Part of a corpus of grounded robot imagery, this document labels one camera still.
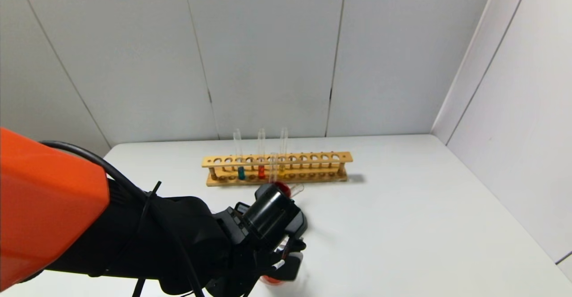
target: blue liquid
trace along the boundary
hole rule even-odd
[[[244,167],[239,167],[239,179],[244,180],[247,176],[244,174]]]

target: test tube rack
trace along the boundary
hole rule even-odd
[[[270,166],[274,165],[270,155],[243,155],[239,159],[235,155],[206,156],[202,159],[202,167],[209,169],[206,179],[208,187],[229,185],[254,185],[268,182]],[[288,153],[279,156],[276,162],[278,181],[284,183],[337,182],[347,181],[345,163],[353,162],[349,152],[317,152]],[[258,167],[264,165],[266,175],[259,179]],[[237,177],[238,167],[244,167],[245,179]]]

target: test tube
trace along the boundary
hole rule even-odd
[[[258,130],[258,155],[259,155],[259,165],[258,165],[258,178],[264,179],[264,142],[266,140],[266,132],[264,128]]]
[[[270,155],[270,175],[268,176],[268,183],[275,183],[278,181],[278,153]]]
[[[304,191],[304,184],[303,183],[296,183],[290,188],[290,199],[295,197],[300,192]]]
[[[235,139],[235,147],[236,147],[236,161],[237,162],[243,162],[243,148],[241,146],[241,136],[240,136],[240,130],[237,128],[236,132],[234,132],[232,134],[232,136]],[[239,180],[244,180],[246,179],[246,175],[244,174],[244,167],[239,167],[238,168],[238,172],[239,172]]]
[[[286,161],[286,155],[288,155],[288,128],[282,127],[282,131],[280,131],[280,161]],[[284,169],[286,169],[286,165],[283,163],[278,166],[278,170],[280,176],[284,175]]]

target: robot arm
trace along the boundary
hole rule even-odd
[[[171,295],[201,296],[206,287],[233,297],[247,295],[261,275],[298,273],[306,218],[282,184],[262,185],[251,207],[212,215],[199,198],[141,191],[76,146],[46,142],[91,162],[0,132],[0,290],[48,269],[156,279]]]

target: white wall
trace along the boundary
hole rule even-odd
[[[487,0],[345,0],[329,136],[428,133]]]
[[[222,138],[324,136],[342,0],[189,0]]]
[[[431,134],[447,144],[484,77],[520,0],[488,0]]]
[[[186,0],[30,0],[110,144],[217,138]]]
[[[558,264],[558,267],[568,276],[568,279],[572,280],[572,258],[568,257],[564,259],[562,263]]]
[[[570,6],[521,1],[449,142],[555,261],[572,250]]]
[[[0,124],[35,140],[106,154],[108,143],[27,1],[0,0],[0,16]]]
[[[269,137],[282,126],[293,137],[428,132],[485,3],[23,0],[52,60],[35,60],[40,45],[4,48],[1,70],[12,74],[2,85],[18,90],[6,88],[3,99],[31,98],[48,77],[73,91],[51,88],[57,101],[37,93],[41,110],[3,110],[2,121],[33,120],[43,131],[54,124],[42,115],[63,117],[57,108],[87,111],[93,120],[82,124],[99,126],[111,146],[228,138],[236,127],[245,137],[262,126]],[[23,25],[14,8],[0,17]],[[24,75],[27,89],[18,83]],[[61,134],[78,130],[60,122],[68,124],[54,128]],[[14,129],[35,137],[27,126]]]

